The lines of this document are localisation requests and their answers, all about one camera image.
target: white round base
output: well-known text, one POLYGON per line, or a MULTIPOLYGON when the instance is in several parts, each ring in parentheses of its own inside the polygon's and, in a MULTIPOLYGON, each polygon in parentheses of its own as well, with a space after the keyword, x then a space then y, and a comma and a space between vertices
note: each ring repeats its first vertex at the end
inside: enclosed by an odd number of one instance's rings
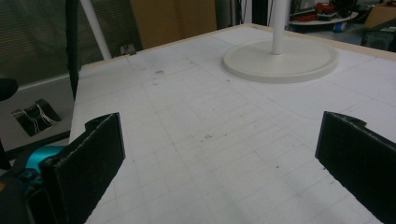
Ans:
POLYGON ((272 54, 272 39, 230 49, 223 58, 228 72, 242 79, 266 83, 294 83, 324 77, 338 63, 338 51, 324 43, 285 37, 283 53, 272 54))

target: white lamp stand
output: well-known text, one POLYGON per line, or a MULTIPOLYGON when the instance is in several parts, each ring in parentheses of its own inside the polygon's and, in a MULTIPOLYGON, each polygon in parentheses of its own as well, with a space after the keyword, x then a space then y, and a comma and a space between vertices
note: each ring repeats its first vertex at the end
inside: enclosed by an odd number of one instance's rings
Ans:
POLYGON ((338 51, 321 42, 286 37, 288 0, 275 1, 271 40, 245 43, 223 57, 225 69, 236 77, 265 83, 295 83, 324 77, 338 63, 338 51))

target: table surface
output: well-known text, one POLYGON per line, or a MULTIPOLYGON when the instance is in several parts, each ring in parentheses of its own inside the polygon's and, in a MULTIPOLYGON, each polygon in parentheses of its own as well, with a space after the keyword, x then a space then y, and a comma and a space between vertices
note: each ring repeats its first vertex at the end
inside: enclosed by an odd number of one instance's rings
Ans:
POLYGON ((315 150, 323 111, 396 140, 396 55, 321 40, 338 48, 337 68, 294 84, 222 67, 227 50, 271 37, 242 25, 83 67, 71 140, 120 112, 126 150, 87 223, 380 223, 315 150))

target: cardboard box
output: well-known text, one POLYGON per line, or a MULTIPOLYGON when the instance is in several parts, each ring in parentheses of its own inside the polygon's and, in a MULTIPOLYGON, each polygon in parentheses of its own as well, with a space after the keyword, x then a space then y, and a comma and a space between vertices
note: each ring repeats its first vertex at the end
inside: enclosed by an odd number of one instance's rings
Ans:
POLYGON ((374 6, 364 23, 364 28, 371 29, 384 22, 396 18, 396 7, 388 6, 388 3, 382 3, 374 6))
POLYGON ((130 0, 143 49, 216 31, 213 0, 130 0))

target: wooden panel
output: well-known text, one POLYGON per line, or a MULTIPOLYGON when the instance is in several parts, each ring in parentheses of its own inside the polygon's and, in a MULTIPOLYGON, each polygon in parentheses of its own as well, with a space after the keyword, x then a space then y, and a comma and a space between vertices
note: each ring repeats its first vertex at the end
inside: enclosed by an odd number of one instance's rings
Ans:
POLYGON ((214 0, 130 0, 143 49, 216 30, 214 0))

